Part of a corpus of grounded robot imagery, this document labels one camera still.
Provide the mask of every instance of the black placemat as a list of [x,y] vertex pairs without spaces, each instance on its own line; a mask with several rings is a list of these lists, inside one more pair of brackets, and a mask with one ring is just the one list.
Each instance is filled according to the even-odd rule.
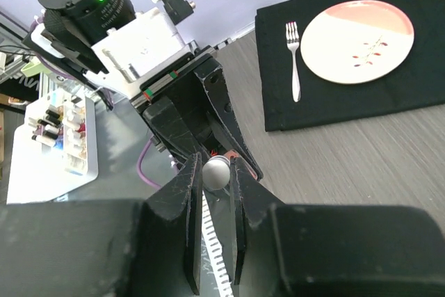
[[352,0],[290,0],[257,11],[255,20],[266,131],[300,129],[445,103],[445,0],[381,0],[399,7],[414,25],[414,46],[393,72],[359,85],[317,77],[297,50],[301,100],[292,98],[292,59],[286,22],[300,36],[323,10]]

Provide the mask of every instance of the white perforated strip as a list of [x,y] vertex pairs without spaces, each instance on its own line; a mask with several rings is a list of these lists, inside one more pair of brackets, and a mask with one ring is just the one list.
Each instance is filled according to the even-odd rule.
[[202,193],[202,236],[210,258],[210,264],[215,275],[216,284],[221,297],[233,297],[230,279],[223,261],[223,248],[213,227],[209,205],[204,192]]

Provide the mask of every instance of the fork tines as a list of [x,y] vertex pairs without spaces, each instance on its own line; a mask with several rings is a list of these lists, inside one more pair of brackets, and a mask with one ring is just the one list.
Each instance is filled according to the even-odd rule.
[[288,43],[297,43],[300,41],[296,22],[288,22],[286,24],[286,39]]

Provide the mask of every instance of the fork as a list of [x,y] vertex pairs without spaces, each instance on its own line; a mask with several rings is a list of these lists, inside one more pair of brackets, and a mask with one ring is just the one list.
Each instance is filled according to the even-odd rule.
[[300,46],[300,37],[298,36],[296,22],[288,22],[286,24],[286,40],[287,49],[292,53],[292,95],[295,102],[301,99],[300,80],[298,78],[296,51]]

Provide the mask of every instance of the white plate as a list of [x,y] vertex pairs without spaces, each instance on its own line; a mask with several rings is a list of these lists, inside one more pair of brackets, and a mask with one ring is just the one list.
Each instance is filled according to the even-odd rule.
[[335,83],[365,83],[398,67],[414,42],[414,28],[397,7],[376,0],[340,3],[317,15],[301,40],[307,67]]

